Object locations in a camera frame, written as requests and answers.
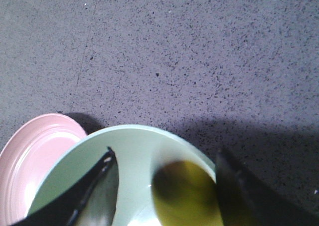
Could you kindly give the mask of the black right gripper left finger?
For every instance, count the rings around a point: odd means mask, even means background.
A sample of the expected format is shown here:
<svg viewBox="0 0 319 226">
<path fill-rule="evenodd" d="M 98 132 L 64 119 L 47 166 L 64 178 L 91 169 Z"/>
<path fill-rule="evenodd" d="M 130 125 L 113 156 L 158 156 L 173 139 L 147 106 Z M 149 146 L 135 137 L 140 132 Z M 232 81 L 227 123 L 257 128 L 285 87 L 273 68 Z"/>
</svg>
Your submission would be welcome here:
<svg viewBox="0 0 319 226">
<path fill-rule="evenodd" d="M 119 173 L 112 148 L 75 184 L 14 226 L 110 226 L 116 211 Z"/>
</svg>

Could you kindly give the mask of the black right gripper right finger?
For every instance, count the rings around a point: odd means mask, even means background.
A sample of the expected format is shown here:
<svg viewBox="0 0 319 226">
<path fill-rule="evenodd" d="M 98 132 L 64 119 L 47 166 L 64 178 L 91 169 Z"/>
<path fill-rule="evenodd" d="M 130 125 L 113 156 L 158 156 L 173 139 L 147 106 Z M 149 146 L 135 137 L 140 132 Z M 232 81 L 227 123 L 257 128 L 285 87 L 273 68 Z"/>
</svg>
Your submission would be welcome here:
<svg viewBox="0 0 319 226">
<path fill-rule="evenodd" d="M 227 149 L 215 162 L 217 198 L 226 226 L 317 226 L 318 216 L 287 201 Z"/>
</svg>

